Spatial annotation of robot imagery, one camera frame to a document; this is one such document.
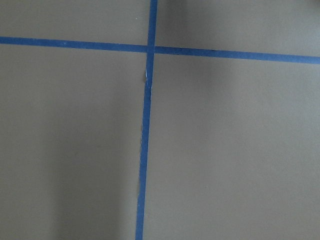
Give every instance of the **blue painter's tape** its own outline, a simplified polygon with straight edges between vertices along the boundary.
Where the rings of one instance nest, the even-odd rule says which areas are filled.
[[[158,0],[150,0],[148,45],[146,52],[146,82],[144,86],[144,101],[142,115],[141,155],[139,170],[139,196],[137,201],[135,240],[143,240],[145,199],[148,164],[149,126],[151,112],[151,94],[155,58],[156,22]]]
[[[245,52],[245,51],[226,51],[226,50],[208,50],[197,48],[180,48],[156,46],[156,54],[201,56],[228,59],[249,59],[275,62],[304,63],[304,64],[320,64],[320,57],[302,56],[302,55],[286,55],[261,52]]]
[[[68,40],[7,37],[7,36],[0,36],[0,44],[58,47],[58,48],[72,48],[72,49],[109,50],[109,51],[122,51],[122,52],[136,52],[136,53],[147,52],[147,46],[145,45],[89,42],[89,41],[68,41]]]

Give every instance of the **concrete floor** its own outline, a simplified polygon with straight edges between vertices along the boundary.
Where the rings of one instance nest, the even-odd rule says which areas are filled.
[[[0,37],[146,45],[149,7],[4,0]],[[318,0],[159,0],[155,44],[320,57],[319,22]],[[146,54],[0,53],[0,239],[135,239]],[[143,239],[320,239],[319,76],[156,54]]]

